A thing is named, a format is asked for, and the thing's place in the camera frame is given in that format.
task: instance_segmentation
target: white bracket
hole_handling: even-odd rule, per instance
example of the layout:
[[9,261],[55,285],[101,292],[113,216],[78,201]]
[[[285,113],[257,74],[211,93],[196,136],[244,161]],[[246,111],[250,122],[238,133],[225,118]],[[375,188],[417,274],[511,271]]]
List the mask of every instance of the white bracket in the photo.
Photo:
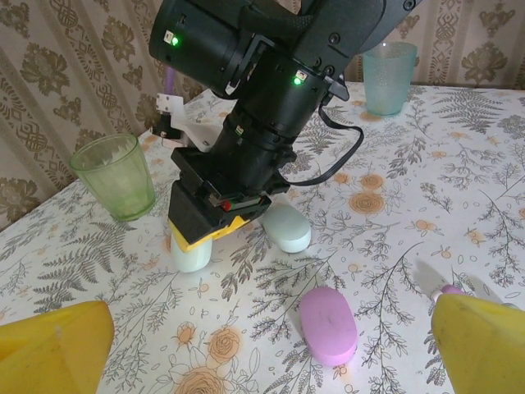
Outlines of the white bracket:
[[171,114],[171,127],[182,130],[201,152],[209,152],[222,131],[222,125],[189,121],[181,96],[157,94],[157,110]]

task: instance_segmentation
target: green plastic cup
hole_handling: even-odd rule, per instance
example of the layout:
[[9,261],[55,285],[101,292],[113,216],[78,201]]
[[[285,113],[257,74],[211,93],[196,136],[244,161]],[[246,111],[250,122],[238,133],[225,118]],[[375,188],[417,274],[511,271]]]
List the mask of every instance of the green plastic cup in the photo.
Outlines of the green plastic cup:
[[395,115],[407,100],[418,48],[407,43],[383,43],[363,54],[367,110]]
[[155,205],[148,164],[134,135],[108,135],[73,155],[70,166],[118,220],[139,218]]

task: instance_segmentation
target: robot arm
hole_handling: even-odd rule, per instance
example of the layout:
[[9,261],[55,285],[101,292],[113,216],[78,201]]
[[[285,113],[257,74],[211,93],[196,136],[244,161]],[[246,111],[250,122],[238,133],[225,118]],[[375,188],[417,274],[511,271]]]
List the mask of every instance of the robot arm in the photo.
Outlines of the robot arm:
[[[352,58],[379,44],[421,0],[164,0],[149,52],[224,99],[236,99],[209,152],[177,148],[169,219],[188,251],[262,215],[290,185],[279,168],[333,96]],[[226,88],[235,88],[228,94]]]

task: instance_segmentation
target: tablecloth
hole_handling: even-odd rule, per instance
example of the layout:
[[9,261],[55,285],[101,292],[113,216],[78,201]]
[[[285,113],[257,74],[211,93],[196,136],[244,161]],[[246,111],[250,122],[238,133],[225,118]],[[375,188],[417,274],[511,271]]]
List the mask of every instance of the tablecloth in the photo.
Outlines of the tablecloth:
[[[177,169],[146,134],[147,216],[114,221],[77,181],[0,235],[0,324],[106,301],[115,339],[101,394],[452,393],[430,293],[452,283],[525,309],[525,93],[414,86],[401,114],[381,118],[360,84],[349,91],[327,113],[363,127],[361,149],[329,181],[275,198],[311,222],[306,251],[281,252],[254,222],[216,241],[205,269],[178,273],[167,226]],[[207,91],[186,109],[221,122],[232,105]],[[356,138],[314,116],[282,173],[315,176]],[[298,305],[315,286],[354,311],[347,365],[321,366],[301,336]]]

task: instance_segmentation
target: black cable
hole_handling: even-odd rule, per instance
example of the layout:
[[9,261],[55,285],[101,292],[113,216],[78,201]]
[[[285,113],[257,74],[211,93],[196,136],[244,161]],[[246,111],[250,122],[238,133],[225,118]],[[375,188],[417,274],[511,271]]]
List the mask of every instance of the black cable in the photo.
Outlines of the black cable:
[[352,148],[350,148],[350,150],[347,153],[345,153],[344,156],[342,156],[339,160],[337,160],[337,162],[333,166],[331,166],[331,168],[328,171],[324,172],[323,174],[321,174],[320,176],[318,176],[316,178],[309,179],[307,181],[290,182],[290,181],[287,181],[281,175],[281,173],[279,172],[278,169],[276,169],[275,170],[275,174],[283,182],[286,182],[289,185],[293,185],[293,186],[315,186],[315,185],[319,185],[320,183],[328,181],[330,178],[332,178],[346,164],[346,162],[349,161],[349,159],[352,156],[354,156],[354,153],[359,149],[359,147],[363,143],[364,133],[363,133],[363,129],[361,127],[359,127],[359,126],[345,126],[345,125],[341,125],[340,123],[337,123],[336,121],[332,121],[328,117],[326,112],[324,111],[323,105],[319,106],[319,111],[318,112],[319,112],[319,117],[321,117],[322,121],[324,121],[325,124],[328,127],[332,128],[332,129],[337,129],[337,130],[356,130],[359,133],[358,140],[354,144],[354,146],[352,146]]

